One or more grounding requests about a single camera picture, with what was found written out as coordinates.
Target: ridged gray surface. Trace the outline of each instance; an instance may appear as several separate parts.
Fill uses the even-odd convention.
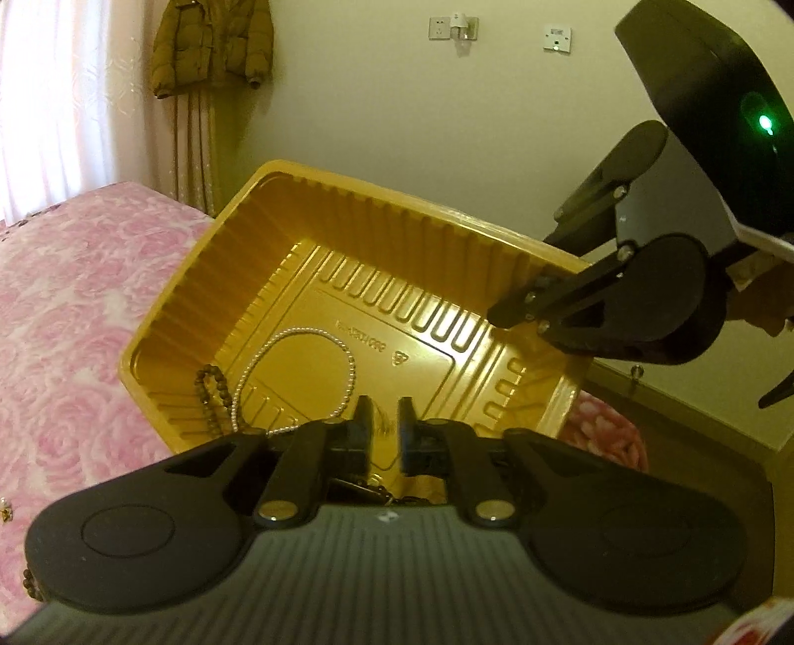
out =
[[[136,616],[43,608],[11,645],[702,645],[734,618],[715,606],[622,616],[571,598],[511,534],[454,508],[324,507],[310,525],[260,535],[223,582]]]

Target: gold plastic tray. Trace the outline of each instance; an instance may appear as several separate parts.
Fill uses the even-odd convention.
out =
[[[459,419],[483,436],[516,426],[549,436],[561,429],[588,360],[555,350],[534,324],[498,330],[484,314],[543,268],[584,266],[457,211],[274,161],[173,276],[124,353],[121,380],[180,452],[211,439],[194,391],[199,367],[220,365],[233,388],[274,333],[322,328],[356,358],[344,416],[359,395],[376,405],[373,473],[395,494],[415,493],[396,463],[401,396],[413,397],[420,417]],[[243,416],[264,429],[323,418],[346,382],[347,361],[333,343],[285,338],[253,371]]]

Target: chain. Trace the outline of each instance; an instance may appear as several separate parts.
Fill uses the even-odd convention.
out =
[[[334,484],[342,485],[350,492],[367,493],[367,500],[377,497],[381,506],[429,506],[430,500],[424,497],[406,495],[394,497],[388,489],[378,481],[365,481],[360,477],[334,477],[330,480]]]
[[[0,497],[0,519],[4,524],[13,519],[13,506],[5,497]]]
[[[30,573],[30,569],[25,569],[22,572],[22,586],[25,587],[25,591],[35,601],[44,602],[44,596],[41,593],[41,589],[39,589],[39,583],[36,582],[36,578]]]
[[[345,388],[345,394],[342,397],[341,403],[337,406],[337,408],[331,412],[329,415],[330,418],[341,416],[341,413],[345,411],[347,404],[350,402],[350,397],[353,395],[353,388],[356,385],[356,359],[353,356],[353,352],[350,351],[350,348],[339,338],[334,336],[333,334],[329,334],[327,331],[323,329],[318,329],[317,327],[290,327],[289,329],[285,329],[280,331],[278,334],[273,336],[269,341],[267,341],[264,345],[261,346],[260,350],[256,352],[254,357],[251,361],[245,366],[243,370],[243,374],[240,377],[239,382],[237,383],[237,387],[234,389],[234,396],[232,397],[232,410],[231,410],[231,418],[232,418],[232,431],[239,432],[237,417],[240,410],[240,398],[242,396],[243,387],[245,386],[246,382],[248,382],[249,376],[251,376],[251,372],[256,367],[256,364],[262,360],[262,357],[270,351],[270,349],[278,342],[282,341],[285,338],[290,336],[299,336],[303,334],[311,334],[314,336],[321,336],[322,338],[326,338],[330,340],[334,345],[336,345],[340,350],[345,352],[345,357],[348,360],[348,384]],[[291,426],[285,426],[281,428],[276,428],[275,430],[270,430],[268,435],[278,435],[283,432],[292,432],[298,427],[299,424],[294,424]]]
[[[207,363],[196,373],[196,380],[193,381],[193,385],[195,386],[196,396],[198,396],[198,399],[202,402],[206,425],[210,429],[210,435],[213,437],[220,437],[223,434],[223,430],[221,429],[220,421],[218,421],[218,415],[215,414],[215,408],[212,407],[212,396],[206,388],[205,379],[207,377],[215,379],[215,387],[218,390],[218,396],[221,397],[223,407],[226,408],[229,415],[231,415],[232,411],[232,395],[229,393],[229,382],[223,375],[221,368],[217,365]],[[246,430],[250,428],[242,417],[239,419],[239,425]]]

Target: pink floral bedspread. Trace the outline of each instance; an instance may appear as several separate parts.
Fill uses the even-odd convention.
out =
[[[117,378],[210,220],[134,183],[0,228],[0,634],[33,612],[23,542],[47,504],[169,455]]]

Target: puffer jacket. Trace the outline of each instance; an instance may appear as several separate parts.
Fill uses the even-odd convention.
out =
[[[229,77],[259,87],[273,60],[268,0],[169,0],[154,41],[152,92],[182,94]]]

